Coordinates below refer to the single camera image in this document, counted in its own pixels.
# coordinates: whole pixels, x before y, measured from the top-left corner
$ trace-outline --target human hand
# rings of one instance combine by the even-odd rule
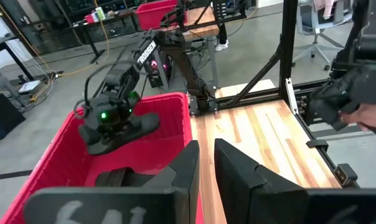
[[[360,108],[351,114],[341,113],[343,122],[357,123],[363,131],[368,130],[363,124],[376,128],[376,105],[362,103]]]

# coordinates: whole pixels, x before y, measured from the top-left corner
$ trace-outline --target white sneaker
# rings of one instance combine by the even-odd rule
[[[214,42],[214,45],[217,46],[217,44],[219,44],[219,42],[220,42],[219,40],[215,41],[215,42]]]
[[[215,51],[221,51],[228,48],[228,44],[217,44]]]

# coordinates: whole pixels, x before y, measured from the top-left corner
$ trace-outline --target black computer tower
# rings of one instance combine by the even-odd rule
[[[18,109],[3,94],[0,94],[0,139],[5,138],[24,120],[25,117]]]

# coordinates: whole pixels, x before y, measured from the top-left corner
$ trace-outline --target wooden desk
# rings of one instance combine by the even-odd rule
[[[194,24],[194,22],[199,18],[204,8],[205,7],[200,7],[197,9],[187,11],[187,22],[184,25],[189,26],[189,25]],[[214,21],[213,11],[210,7],[208,7],[198,24],[202,24],[205,22],[212,22],[212,21]],[[173,30],[177,27],[178,26],[172,26],[172,27],[168,27],[165,30]],[[186,41],[189,41],[189,40],[198,39],[199,37],[211,37],[211,36],[216,36],[218,34],[219,34],[219,27],[217,25],[212,25],[212,26],[189,30],[184,33],[184,37]]]
[[[239,93],[246,84],[221,88],[216,97]],[[273,88],[260,81],[252,91]],[[223,138],[273,172],[305,188],[340,188],[292,112],[282,100],[191,117],[200,146],[200,195],[206,224],[224,224],[214,171],[214,139]]]

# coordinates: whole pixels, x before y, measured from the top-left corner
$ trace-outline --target red plastic bin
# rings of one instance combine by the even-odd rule
[[[149,30],[160,28],[162,18],[171,12],[177,5],[177,0],[155,1],[141,4],[136,10],[137,18],[142,30]],[[187,22],[187,11],[185,14],[184,23]]]
[[[147,97],[134,108],[136,115],[150,111],[157,113],[160,119],[161,125],[155,132],[102,156],[87,154],[78,133],[83,120],[70,113],[0,223],[25,223],[23,206],[39,189],[93,187],[98,174],[122,167],[131,167],[142,174],[157,174],[192,140],[187,96],[168,93]],[[196,224],[203,223],[199,197]]]

